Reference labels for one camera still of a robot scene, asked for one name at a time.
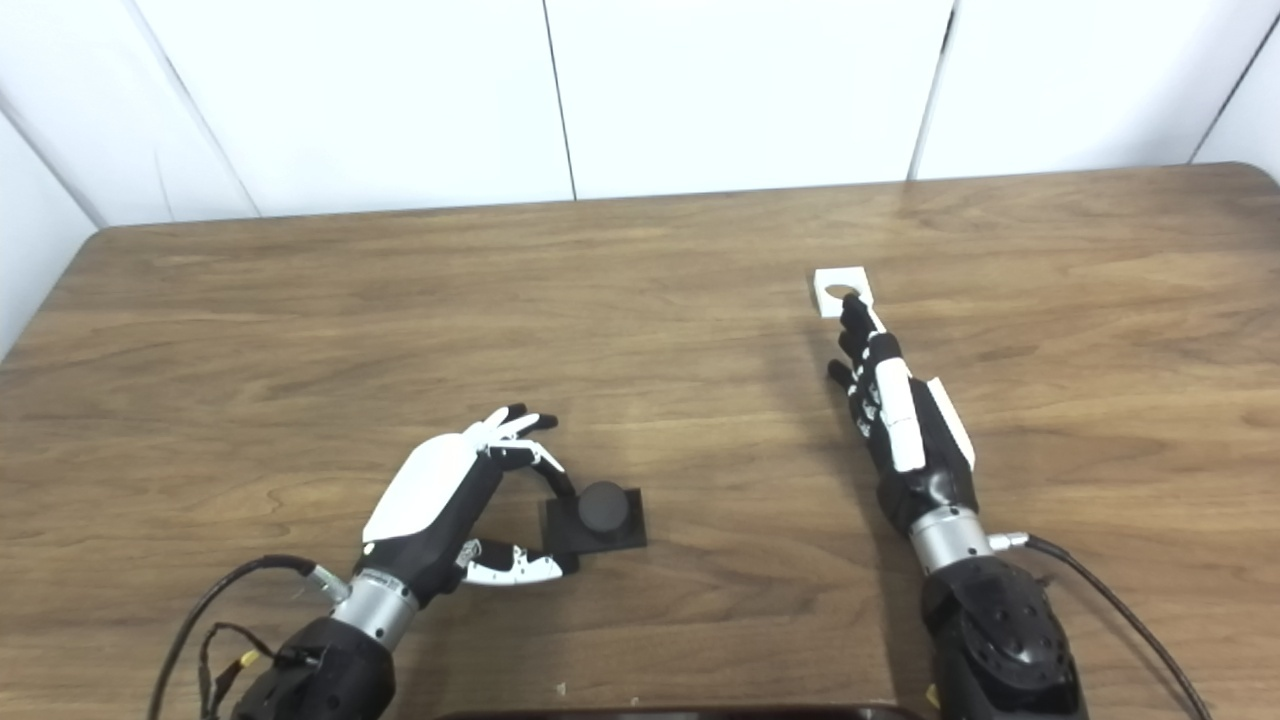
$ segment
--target silver cylindrical wrist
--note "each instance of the silver cylindrical wrist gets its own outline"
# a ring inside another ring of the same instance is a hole
[[[909,537],[925,575],[961,560],[995,555],[978,514],[968,507],[932,510],[911,524]]]
[[[417,598],[404,583],[376,570],[351,582],[351,596],[333,606],[334,620],[365,633],[387,650],[396,650],[417,614]]]

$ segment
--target black knob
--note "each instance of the black knob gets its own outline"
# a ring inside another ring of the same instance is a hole
[[[600,537],[616,537],[627,527],[630,509],[622,488],[611,483],[593,483],[577,497],[577,518]]]

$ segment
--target dexterous robot hand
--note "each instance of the dexterous robot hand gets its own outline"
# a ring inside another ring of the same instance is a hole
[[[1029,573],[995,557],[1028,536],[983,532],[960,416],[937,378],[911,377],[863,295],[844,300],[840,347],[851,363],[832,360],[828,373],[870,450],[879,507],[925,574],[922,612],[943,720],[1084,720],[1075,661],[1048,597]]]
[[[333,610],[285,641],[230,716],[376,720],[396,693],[392,651],[431,598],[460,583],[515,585],[576,571],[573,553],[468,539],[504,471],[532,468],[557,497],[575,495],[564,468],[525,439],[556,424],[511,405],[417,446],[365,525],[355,579],[312,571],[324,574]]]

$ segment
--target fingertip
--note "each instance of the fingertip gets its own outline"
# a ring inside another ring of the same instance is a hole
[[[849,389],[854,386],[854,370],[849,365],[845,365],[840,360],[832,360],[827,363],[827,375],[836,380],[836,384]]]

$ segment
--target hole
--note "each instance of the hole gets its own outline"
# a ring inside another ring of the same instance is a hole
[[[824,291],[836,300],[844,300],[850,292],[854,295],[861,295],[858,292],[858,288],[849,287],[847,284],[828,284]]]

